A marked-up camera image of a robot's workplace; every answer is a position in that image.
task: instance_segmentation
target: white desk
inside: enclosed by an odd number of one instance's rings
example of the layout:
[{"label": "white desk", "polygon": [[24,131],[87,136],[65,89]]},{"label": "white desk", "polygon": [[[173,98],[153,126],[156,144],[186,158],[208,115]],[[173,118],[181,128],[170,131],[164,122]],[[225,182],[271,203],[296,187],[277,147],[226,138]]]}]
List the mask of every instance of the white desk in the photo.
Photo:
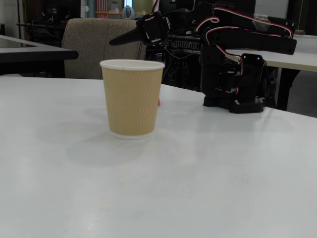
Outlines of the white desk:
[{"label": "white desk", "polygon": [[126,141],[102,81],[2,77],[0,237],[316,237],[317,119],[160,99],[154,136]]},{"label": "white desk", "polygon": [[277,108],[286,111],[289,90],[295,77],[300,71],[317,72],[317,37],[295,35],[297,46],[294,55],[284,55],[273,52],[228,50],[231,54],[242,55],[243,53],[261,55],[267,66],[282,68],[279,84]]}]

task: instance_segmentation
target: paper cup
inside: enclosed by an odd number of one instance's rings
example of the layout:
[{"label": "paper cup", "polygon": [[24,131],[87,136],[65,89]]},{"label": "paper cup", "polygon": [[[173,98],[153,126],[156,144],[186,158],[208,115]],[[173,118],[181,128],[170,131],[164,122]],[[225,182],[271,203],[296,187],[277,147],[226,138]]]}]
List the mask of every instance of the paper cup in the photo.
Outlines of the paper cup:
[{"label": "paper cup", "polygon": [[100,62],[110,131],[142,139],[154,130],[163,68],[160,62],[113,59]]}]

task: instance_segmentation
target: chair backrest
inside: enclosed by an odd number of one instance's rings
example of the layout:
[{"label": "chair backrest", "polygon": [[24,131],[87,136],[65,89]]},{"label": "chair backrest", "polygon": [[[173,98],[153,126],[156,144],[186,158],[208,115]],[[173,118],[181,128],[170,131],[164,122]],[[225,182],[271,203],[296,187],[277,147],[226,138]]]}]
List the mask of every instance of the chair backrest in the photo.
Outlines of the chair backrest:
[{"label": "chair backrest", "polygon": [[143,60],[146,47],[141,42],[111,46],[109,41],[136,27],[134,20],[101,18],[72,19],[68,22],[62,47],[76,50],[79,58],[65,61],[66,78],[102,79],[100,61]]}]

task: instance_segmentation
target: robotic arm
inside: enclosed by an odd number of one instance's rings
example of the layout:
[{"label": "robotic arm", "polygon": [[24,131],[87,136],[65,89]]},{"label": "robotic arm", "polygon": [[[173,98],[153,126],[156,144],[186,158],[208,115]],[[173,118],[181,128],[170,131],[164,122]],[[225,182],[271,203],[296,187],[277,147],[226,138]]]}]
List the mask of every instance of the robotic arm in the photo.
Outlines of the robotic arm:
[{"label": "robotic arm", "polygon": [[[266,66],[260,55],[229,54],[228,49],[254,49],[292,55],[296,48],[295,22],[286,19],[236,12],[228,6],[201,2],[193,10],[180,9],[163,16],[159,11],[137,21],[137,27],[110,41],[122,45],[142,41],[157,45],[192,22],[201,38],[201,91],[204,106],[222,107],[232,113],[263,111],[257,97],[262,71]],[[225,63],[225,55],[236,57],[239,64]]]}]

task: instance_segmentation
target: cup rim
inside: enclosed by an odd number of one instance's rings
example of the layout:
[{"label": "cup rim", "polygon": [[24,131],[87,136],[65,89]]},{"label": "cup rim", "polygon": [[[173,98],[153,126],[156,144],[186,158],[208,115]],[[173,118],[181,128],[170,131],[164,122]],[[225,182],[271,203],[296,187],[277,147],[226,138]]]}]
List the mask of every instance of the cup rim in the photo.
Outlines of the cup rim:
[{"label": "cup rim", "polygon": [[103,68],[124,71],[151,71],[163,69],[165,67],[165,64],[148,60],[109,59],[101,61],[100,66]]}]

